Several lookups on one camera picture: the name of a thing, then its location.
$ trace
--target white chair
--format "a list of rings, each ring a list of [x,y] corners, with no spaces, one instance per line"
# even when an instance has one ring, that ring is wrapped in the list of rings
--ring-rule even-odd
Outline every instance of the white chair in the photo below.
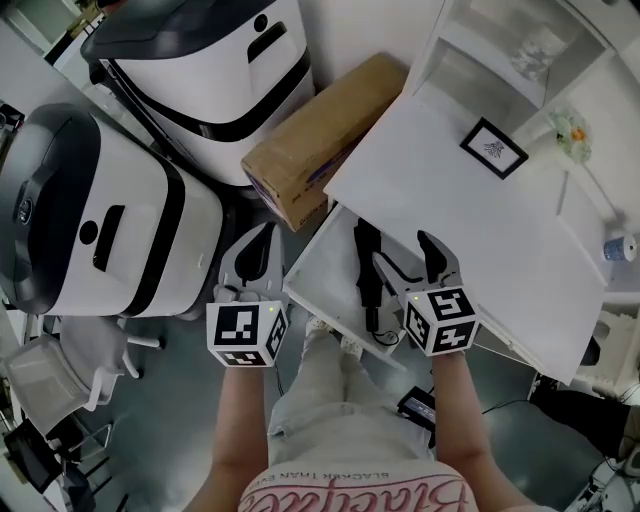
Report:
[[[163,348],[160,340],[129,336],[113,319],[64,317],[60,341],[43,334],[5,360],[7,378],[27,417],[46,435],[80,407],[93,411],[109,403],[125,369],[141,377],[128,343]]]

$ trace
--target open drawer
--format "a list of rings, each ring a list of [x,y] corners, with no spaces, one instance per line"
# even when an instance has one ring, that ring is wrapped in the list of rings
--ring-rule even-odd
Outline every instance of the open drawer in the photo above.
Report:
[[[336,331],[356,340],[377,358],[395,368],[406,370],[393,358],[393,352],[398,345],[406,343],[405,331],[402,329],[402,312],[399,310],[398,301],[389,295],[386,288],[383,289],[382,308],[379,312],[380,331],[394,332],[398,336],[398,343],[385,347],[376,342],[365,328],[364,309],[360,302],[360,292],[356,287],[360,263],[353,228],[357,222],[357,215],[338,204],[285,277],[284,290],[302,307],[327,322]],[[420,275],[424,272],[424,262],[384,233],[382,250],[408,275]],[[475,344],[526,363],[516,352],[509,349],[510,344],[505,344],[504,338],[500,337],[499,341],[492,334],[493,331],[494,329],[480,330]]]

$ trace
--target floor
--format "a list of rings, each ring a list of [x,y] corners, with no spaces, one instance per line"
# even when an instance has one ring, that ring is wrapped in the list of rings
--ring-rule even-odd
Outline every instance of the floor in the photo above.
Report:
[[[285,236],[289,267],[315,226]],[[278,363],[284,388],[293,381],[302,350],[308,313],[290,311],[291,327]],[[132,357],[144,378],[124,377],[112,402],[83,420],[92,426],[115,421],[108,448],[114,481],[99,495],[99,511],[113,511],[123,492],[129,511],[181,511],[202,484],[211,462],[212,433],[223,368],[206,348],[204,320],[174,318],[131,321],[128,329],[163,335],[163,352],[134,347]],[[431,388],[430,361],[403,343],[395,355],[409,368],[399,372],[373,357],[363,364],[373,380],[400,399],[414,385]],[[482,406],[526,398],[533,369],[474,347],[469,366]],[[267,411],[278,399],[275,372],[267,373]],[[581,490],[602,456],[579,434],[554,423],[529,403],[517,402],[487,413],[486,423],[498,465],[530,498],[564,509]]]

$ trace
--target small frame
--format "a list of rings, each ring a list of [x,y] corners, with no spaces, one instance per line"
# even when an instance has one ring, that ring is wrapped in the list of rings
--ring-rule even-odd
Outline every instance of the small frame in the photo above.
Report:
[[[504,180],[529,159],[522,149],[484,117],[460,147]]]

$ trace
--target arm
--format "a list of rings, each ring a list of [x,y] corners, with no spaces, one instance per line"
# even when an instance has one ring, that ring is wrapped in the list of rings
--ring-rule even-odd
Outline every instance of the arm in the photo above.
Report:
[[[213,443],[213,464],[187,512],[236,512],[240,496],[268,467],[261,369],[224,374]]]
[[[498,468],[491,455],[467,362],[459,352],[433,358],[438,460],[469,483],[480,512],[532,505]]]

